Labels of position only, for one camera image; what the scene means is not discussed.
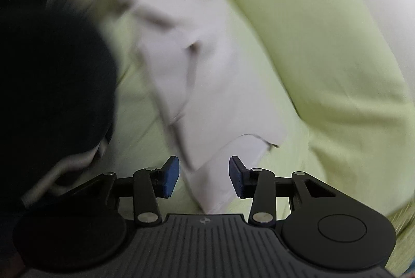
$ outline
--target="light green fabric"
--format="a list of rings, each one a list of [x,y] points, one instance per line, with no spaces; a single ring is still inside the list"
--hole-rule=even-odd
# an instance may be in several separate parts
[[[386,268],[399,277],[415,258],[415,199],[389,216],[397,241]]]
[[[235,1],[310,128],[309,157],[328,183],[383,214],[408,202],[414,106],[362,1]]]

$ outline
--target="black gripper base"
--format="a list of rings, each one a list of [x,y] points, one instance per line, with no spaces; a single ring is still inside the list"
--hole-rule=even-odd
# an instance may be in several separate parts
[[[273,230],[241,215],[169,215],[141,228],[118,257],[78,273],[29,270],[23,278],[392,278],[377,267],[358,273],[319,270],[281,244]]]

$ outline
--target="wrinkled fabric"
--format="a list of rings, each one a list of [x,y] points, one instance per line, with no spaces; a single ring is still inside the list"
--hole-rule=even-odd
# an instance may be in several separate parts
[[[267,146],[286,136],[278,110],[234,44],[223,0],[128,1],[140,23],[139,51],[181,148],[190,189],[204,211],[220,211],[235,198],[229,158],[244,154],[242,161],[253,167]],[[245,135],[262,142],[240,139],[235,147]],[[216,165],[219,151],[224,156]],[[204,175],[195,176],[199,171]]]

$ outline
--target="black object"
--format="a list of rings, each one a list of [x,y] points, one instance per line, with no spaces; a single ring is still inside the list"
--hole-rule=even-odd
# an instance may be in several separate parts
[[[229,167],[237,195],[254,198],[248,223],[238,214],[168,215],[162,222],[156,196],[169,197],[178,178],[178,159],[171,157],[162,169],[139,170],[132,178],[101,175],[23,217],[14,240],[33,268],[23,277],[392,277],[384,266],[396,236],[385,217],[305,172],[275,178],[268,170],[247,170],[235,156]],[[290,197],[286,220],[275,220],[276,195]],[[120,196],[133,196],[134,221],[116,217]],[[64,237],[65,249],[39,226],[43,221],[59,230],[56,216],[67,227],[61,232],[73,235],[72,241]],[[101,216],[96,237],[84,233]],[[79,222],[72,226],[64,217]],[[35,243],[35,232],[54,253]],[[81,247],[87,258],[70,255]]]
[[[0,209],[21,197],[60,160],[110,137],[117,66],[85,17],[61,10],[8,8],[3,38]]]

